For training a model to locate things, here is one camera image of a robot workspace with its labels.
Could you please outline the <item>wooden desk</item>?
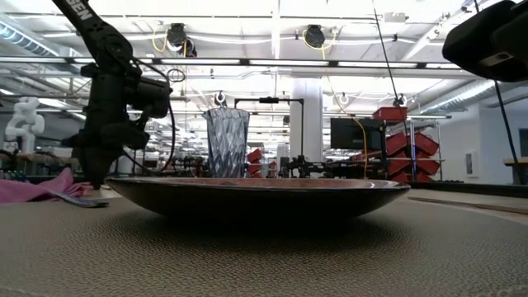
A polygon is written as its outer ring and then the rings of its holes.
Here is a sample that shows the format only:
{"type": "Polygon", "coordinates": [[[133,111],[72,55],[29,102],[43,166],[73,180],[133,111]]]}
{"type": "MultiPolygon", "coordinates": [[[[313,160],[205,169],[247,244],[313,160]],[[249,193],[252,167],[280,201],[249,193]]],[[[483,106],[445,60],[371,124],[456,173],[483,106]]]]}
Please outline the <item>wooden desk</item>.
{"type": "Polygon", "coordinates": [[[502,163],[511,169],[515,185],[528,186],[528,157],[506,158],[502,160],[502,163]]]}

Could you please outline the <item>dark round plate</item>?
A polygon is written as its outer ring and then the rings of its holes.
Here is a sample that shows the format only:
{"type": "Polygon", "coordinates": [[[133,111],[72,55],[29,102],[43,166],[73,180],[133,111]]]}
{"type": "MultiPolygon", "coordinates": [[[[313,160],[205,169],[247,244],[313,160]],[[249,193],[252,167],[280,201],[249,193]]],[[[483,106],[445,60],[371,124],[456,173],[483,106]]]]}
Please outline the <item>dark round plate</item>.
{"type": "Polygon", "coordinates": [[[178,219],[345,219],[407,194],[387,180],[325,178],[121,177],[106,184],[154,213],[178,219]]]}

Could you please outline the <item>black gantry stand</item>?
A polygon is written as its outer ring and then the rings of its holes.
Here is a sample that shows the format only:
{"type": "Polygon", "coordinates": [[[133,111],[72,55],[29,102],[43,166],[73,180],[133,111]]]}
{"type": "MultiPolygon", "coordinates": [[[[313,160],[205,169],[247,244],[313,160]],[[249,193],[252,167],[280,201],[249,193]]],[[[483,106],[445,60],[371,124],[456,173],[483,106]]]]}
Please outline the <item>black gantry stand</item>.
{"type": "Polygon", "coordinates": [[[301,120],[300,120],[300,155],[304,156],[304,99],[285,99],[279,97],[259,97],[259,98],[235,98],[234,107],[237,107],[241,101],[258,101],[261,104],[277,104],[279,102],[297,102],[301,105],[301,120]]]}

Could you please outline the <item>white round pillar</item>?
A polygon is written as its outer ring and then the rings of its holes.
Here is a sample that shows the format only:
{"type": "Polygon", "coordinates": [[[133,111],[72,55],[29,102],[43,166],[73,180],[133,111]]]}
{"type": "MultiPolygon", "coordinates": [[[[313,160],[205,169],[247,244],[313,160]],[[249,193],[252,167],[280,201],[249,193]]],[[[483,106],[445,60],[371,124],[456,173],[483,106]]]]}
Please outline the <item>white round pillar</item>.
{"type": "MultiPolygon", "coordinates": [[[[323,160],[323,89],[320,78],[295,78],[291,99],[304,99],[304,156],[310,162],[323,160]]],[[[290,103],[290,156],[300,155],[301,105],[290,103]]]]}

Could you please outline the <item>round grey placemat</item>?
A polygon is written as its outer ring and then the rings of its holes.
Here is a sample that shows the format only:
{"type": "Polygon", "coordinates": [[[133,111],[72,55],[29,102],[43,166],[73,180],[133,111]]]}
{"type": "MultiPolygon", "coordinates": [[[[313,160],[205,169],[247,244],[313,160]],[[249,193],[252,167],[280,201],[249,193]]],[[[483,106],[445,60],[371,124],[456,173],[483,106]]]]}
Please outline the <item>round grey placemat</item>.
{"type": "Polygon", "coordinates": [[[194,227],[124,199],[0,206],[0,297],[528,297],[528,225],[398,200],[340,224],[194,227]]]}

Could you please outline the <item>metal shelf rack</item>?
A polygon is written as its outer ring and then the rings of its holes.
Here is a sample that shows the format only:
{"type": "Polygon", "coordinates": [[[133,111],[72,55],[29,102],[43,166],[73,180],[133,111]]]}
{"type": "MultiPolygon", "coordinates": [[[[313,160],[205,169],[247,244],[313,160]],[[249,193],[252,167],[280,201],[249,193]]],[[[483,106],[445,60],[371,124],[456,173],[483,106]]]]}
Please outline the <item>metal shelf rack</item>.
{"type": "Polygon", "coordinates": [[[400,151],[394,156],[389,156],[386,152],[386,140],[385,147],[382,150],[381,157],[385,163],[386,176],[401,182],[435,182],[442,181],[444,177],[443,163],[445,159],[442,157],[441,152],[441,130],[440,123],[442,120],[450,120],[450,115],[410,115],[403,124],[397,124],[396,122],[388,122],[386,128],[388,129],[388,136],[404,132],[410,139],[410,144],[405,150],[400,151]],[[427,156],[420,152],[415,146],[414,135],[417,132],[428,135],[439,144],[438,152],[433,156],[427,156]],[[401,171],[398,175],[389,176],[388,167],[389,160],[391,159],[407,159],[411,161],[410,166],[405,170],[401,171]],[[441,166],[438,173],[434,176],[428,176],[424,172],[421,172],[417,168],[418,159],[431,159],[437,161],[441,166]]]}

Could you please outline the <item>magenta cloth napkin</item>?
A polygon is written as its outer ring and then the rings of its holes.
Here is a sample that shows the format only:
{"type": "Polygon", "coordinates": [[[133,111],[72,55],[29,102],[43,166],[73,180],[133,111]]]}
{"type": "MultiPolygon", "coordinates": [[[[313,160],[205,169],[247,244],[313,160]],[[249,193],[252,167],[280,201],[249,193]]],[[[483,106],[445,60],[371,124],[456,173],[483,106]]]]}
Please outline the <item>magenta cloth napkin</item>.
{"type": "Polygon", "coordinates": [[[57,177],[40,183],[5,179],[0,173],[0,205],[57,200],[57,193],[80,198],[92,189],[89,182],[75,183],[69,168],[65,168],[57,177]]]}

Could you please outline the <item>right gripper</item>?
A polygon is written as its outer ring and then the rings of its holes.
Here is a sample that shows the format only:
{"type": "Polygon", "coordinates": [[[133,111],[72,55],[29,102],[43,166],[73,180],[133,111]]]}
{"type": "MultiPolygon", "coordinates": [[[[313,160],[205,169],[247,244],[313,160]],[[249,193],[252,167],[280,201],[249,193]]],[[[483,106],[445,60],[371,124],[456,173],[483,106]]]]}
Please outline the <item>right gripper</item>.
{"type": "Polygon", "coordinates": [[[444,59],[481,78],[528,81],[528,0],[501,0],[452,29],[444,59]]]}

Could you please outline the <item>black monitor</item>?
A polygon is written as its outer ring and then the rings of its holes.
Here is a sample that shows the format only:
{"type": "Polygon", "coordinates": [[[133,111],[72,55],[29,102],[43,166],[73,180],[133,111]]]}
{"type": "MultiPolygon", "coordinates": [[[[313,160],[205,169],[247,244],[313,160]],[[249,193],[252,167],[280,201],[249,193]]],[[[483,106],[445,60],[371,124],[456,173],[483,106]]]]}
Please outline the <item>black monitor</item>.
{"type": "Polygon", "coordinates": [[[332,149],[381,150],[384,138],[382,120],[332,118],[330,121],[332,149]]]}

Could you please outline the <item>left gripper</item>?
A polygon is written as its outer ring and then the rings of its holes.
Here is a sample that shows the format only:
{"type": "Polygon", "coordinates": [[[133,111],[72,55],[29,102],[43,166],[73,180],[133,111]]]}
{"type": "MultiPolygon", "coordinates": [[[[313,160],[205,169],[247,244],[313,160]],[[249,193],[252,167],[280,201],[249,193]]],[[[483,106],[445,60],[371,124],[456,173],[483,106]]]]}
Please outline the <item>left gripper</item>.
{"type": "Polygon", "coordinates": [[[142,71],[133,64],[115,70],[88,64],[81,67],[81,74],[92,80],[88,104],[83,108],[85,124],[76,134],[62,139],[61,144],[69,148],[115,150],[79,154],[85,178],[94,189],[100,189],[112,163],[123,155],[124,146],[142,149],[149,140],[148,134],[130,121],[127,113],[127,104],[142,71]]]}

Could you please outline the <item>long white light bar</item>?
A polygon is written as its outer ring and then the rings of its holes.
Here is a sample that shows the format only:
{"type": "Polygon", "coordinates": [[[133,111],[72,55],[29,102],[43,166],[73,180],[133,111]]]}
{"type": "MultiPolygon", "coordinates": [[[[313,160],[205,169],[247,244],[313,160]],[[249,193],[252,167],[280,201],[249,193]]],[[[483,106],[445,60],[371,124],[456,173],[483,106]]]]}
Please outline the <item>long white light bar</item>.
{"type": "MultiPolygon", "coordinates": [[[[0,56],[0,63],[22,64],[89,64],[92,58],[69,57],[22,57],[0,56]]],[[[142,58],[139,62],[145,64],[165,65],[215,65],[215,66],[266,66],[266,67],[322,67],[322,68],[418,68],[418,69],[460,69],[451,63],[426,62],[372,62],[372,61],[336,61],[336,60],[300,60],[300,59],[149,59],[142,58]]]]}

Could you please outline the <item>clear faceted glass tumbler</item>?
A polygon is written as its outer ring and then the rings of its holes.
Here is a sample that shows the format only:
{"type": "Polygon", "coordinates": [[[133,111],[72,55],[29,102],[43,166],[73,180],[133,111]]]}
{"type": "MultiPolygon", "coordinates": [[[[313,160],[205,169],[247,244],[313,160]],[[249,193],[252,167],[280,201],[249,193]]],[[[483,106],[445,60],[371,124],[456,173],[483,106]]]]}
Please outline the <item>clear faceted glass tumbler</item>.
{"type": "Polygon", "coordinates": [[[241,178],[247,156],[248,111],[236,108],[209,109],[207,123],[208,164],[213,178],[241,178]]]}

